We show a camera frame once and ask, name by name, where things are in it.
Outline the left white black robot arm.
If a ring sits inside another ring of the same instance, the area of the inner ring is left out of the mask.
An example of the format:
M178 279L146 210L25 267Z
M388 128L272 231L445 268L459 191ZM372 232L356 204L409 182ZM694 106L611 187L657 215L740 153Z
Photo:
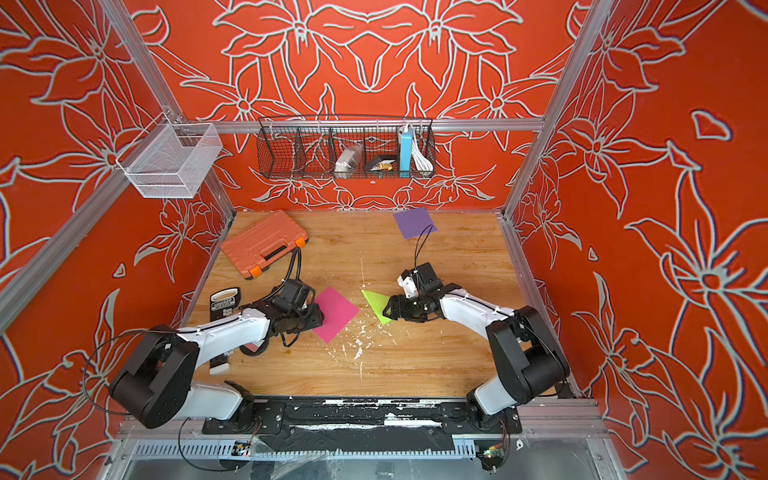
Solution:
M196 382L194 374L216 357L246 344L260 346L281 334L301 334L323 325L316 304L283 311L271 305L240 312L198 327L147 331L109 384L111 399L148 429L171 420L216 420L237 432L257 423L254 397L233 383Z

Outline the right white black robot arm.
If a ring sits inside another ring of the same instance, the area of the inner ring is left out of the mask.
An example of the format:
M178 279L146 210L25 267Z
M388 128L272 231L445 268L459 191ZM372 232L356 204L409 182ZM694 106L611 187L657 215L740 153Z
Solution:
M479 428L496 421L505 410L565 385L570 375L558 341L531 306L501 307L450 284L411 297L394 295L383 315L414 323L447 320L488 341L495 374L467 394L469 420Z

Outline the magenta square paper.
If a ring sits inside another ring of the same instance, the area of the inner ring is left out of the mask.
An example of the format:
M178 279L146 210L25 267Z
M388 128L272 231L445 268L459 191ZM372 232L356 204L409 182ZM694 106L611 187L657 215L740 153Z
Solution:
M330 344L359 313L359 308L355 304L332 287L328 287L319 294L315 304L323 313L324 320L321 326L314 329L314 332L326 345Z

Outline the lime green square paper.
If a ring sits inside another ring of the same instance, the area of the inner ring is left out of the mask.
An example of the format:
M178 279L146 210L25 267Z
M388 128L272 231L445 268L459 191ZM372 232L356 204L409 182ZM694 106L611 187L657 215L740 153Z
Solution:
M384 310L389 302L390 297L369 290L362 290L362 294L368 302L371 310L379 320L380 324L388 324L391 319L384 315Z

